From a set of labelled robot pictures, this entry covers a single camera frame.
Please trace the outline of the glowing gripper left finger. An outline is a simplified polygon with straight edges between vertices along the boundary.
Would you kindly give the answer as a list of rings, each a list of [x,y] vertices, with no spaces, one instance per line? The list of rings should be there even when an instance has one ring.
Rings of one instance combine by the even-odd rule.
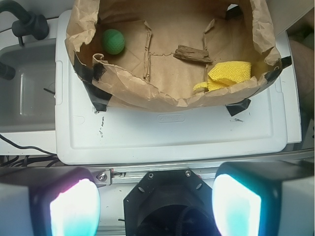
[[[1,168],[2,236],[94,236],[99,219],[99,190],[86,168]]]

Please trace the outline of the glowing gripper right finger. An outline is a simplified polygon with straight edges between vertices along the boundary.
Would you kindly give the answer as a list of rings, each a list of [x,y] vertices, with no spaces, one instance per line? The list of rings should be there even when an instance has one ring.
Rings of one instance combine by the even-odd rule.
[[[212,208],[223,236],[313,236],[314,164],[224,162],[213,183]]]

